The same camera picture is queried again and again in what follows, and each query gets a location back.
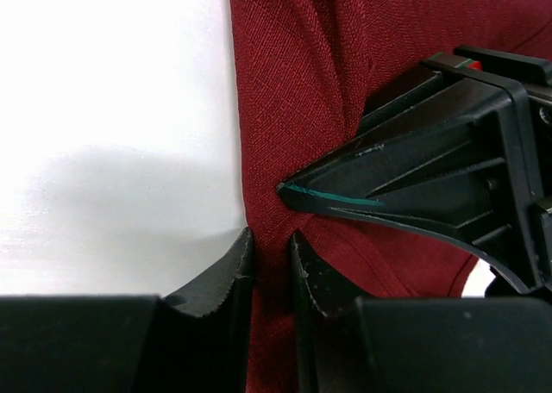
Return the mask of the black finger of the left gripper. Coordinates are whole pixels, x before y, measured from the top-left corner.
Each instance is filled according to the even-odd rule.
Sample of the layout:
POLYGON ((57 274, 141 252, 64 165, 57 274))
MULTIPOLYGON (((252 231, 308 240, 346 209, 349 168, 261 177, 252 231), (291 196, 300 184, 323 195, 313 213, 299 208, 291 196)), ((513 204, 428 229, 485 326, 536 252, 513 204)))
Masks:
POLYGON ((297 211, 423 234, 490 264, 518 290, 539 284, 529 207, 539 195, 532 154, 488 122, 433 128, 335 150, 282 182, 297 211))
POLYGON ((440 72, 404 72, 365 103, 360 130, 370 130, 435 95, 444 87, 440 72))

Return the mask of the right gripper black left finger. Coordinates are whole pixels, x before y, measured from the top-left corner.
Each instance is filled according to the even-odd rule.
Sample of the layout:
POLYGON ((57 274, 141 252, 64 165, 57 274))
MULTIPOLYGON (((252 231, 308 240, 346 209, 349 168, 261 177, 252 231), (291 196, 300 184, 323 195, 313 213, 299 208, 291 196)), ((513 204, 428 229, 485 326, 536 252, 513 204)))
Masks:
POLYGON ((243 392, 254 237, 168 296, 5 296, 4 392, 243 392))

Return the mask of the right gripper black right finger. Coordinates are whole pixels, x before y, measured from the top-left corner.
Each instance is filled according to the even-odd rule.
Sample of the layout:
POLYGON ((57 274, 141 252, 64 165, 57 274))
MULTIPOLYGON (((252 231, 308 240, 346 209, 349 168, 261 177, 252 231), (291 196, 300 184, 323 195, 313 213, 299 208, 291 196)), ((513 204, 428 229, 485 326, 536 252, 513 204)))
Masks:
POLYGON ((548 392, 551 294, 378 298, 290 243, 303 392, 548 392))

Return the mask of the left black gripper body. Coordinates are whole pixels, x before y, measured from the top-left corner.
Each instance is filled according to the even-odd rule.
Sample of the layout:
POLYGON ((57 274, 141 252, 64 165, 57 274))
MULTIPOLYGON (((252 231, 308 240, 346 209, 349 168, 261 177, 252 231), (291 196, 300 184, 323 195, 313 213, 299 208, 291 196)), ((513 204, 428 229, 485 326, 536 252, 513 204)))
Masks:
POLYGON ((490 188, 494 217, 505 233, 489 233, 471 244, 517 290, 551 286, 551 63, 545 59, 463 45, 437 53, 423 66, 452 83, 482 83, 498 91, 480 106, 476 140, 498 147, 505 162, 490 188))

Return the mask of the dark red cloth napkin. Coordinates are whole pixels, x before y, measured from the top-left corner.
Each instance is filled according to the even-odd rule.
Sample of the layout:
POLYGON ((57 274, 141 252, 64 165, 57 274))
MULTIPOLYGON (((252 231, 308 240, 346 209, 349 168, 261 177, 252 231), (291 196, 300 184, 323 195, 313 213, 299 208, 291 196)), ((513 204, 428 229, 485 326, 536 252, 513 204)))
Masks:
POLYGON ((247 389, 295 392, 288 243, 376 296, 458 297, 473 256, 438 240, 290 211, 279 182, 352 138, 365 101, 462 44, 549 59, 551 0, 230 0, 242 188, 257 246, 247 389))

